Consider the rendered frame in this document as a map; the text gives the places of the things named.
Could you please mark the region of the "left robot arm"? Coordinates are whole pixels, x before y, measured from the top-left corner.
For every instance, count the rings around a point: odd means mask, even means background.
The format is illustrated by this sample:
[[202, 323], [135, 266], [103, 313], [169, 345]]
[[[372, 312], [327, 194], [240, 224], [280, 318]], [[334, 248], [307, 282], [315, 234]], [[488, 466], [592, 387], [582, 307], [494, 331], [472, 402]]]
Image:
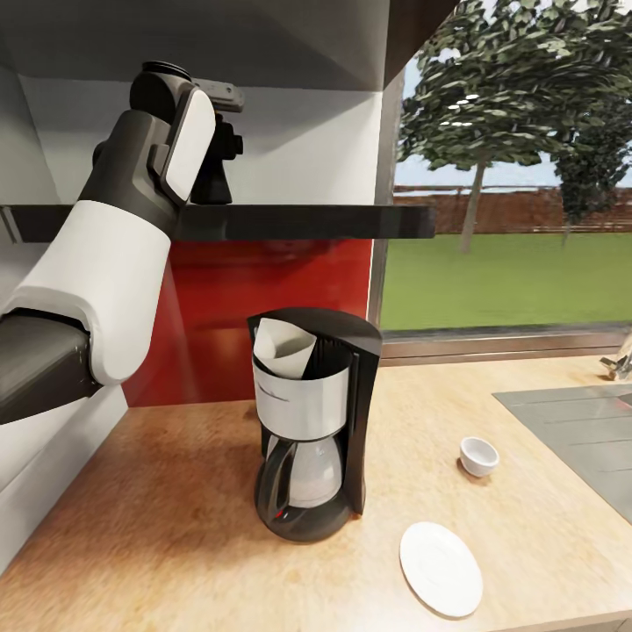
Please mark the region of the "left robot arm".
[[243, 113], [238, 88], [168, 62], [142, 67], [60, 232], [0, 311], [0, 492], [103, 385], [143, 364], [201, 166], [243, 155], [213, 111]]

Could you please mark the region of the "coffee cup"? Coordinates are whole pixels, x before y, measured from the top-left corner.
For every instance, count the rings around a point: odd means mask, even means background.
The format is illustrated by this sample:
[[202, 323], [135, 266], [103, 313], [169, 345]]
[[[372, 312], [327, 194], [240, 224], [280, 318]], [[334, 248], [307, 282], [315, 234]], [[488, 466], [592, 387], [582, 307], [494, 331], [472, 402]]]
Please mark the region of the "coffee cup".
[[489, 442], [477, 437], [463, 439], [459, 454], [463, 467], [479, 477], [487, 476], [499, 464], [499, 452]]

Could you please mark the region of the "paper coffee filter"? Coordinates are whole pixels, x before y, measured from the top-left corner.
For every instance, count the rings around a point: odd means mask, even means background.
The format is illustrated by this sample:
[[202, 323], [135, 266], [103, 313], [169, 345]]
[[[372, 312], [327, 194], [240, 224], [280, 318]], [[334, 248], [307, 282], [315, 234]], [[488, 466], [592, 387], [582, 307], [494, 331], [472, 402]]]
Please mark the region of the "paper coffee filter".
[[294, 324], [261, 318], [254, 354], [280, 378], [301, 380], [316, 339]]

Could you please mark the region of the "bottle of coffee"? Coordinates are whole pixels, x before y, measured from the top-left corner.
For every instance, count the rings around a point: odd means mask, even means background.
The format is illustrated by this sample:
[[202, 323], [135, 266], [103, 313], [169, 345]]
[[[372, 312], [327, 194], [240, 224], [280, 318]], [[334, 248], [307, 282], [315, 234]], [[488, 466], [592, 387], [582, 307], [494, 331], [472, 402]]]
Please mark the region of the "bottle of coffee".
[[[215, 122], [222, 122], [223, 116], [213, 110]], [[189, 204], [192, 205], [230, 205], [233, 202], [226, 180], [222, 159], [205, 159], [192, 187]]]

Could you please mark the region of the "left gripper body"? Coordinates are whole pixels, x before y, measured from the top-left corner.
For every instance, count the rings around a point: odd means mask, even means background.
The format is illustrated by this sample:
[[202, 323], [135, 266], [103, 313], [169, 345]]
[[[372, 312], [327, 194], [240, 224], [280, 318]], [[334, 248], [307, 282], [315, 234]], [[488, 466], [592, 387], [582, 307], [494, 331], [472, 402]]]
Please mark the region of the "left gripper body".
[[215, 122], [215, 134], [208, 148], [205, 159], [234, 160], [233, 125], [227, 122]]

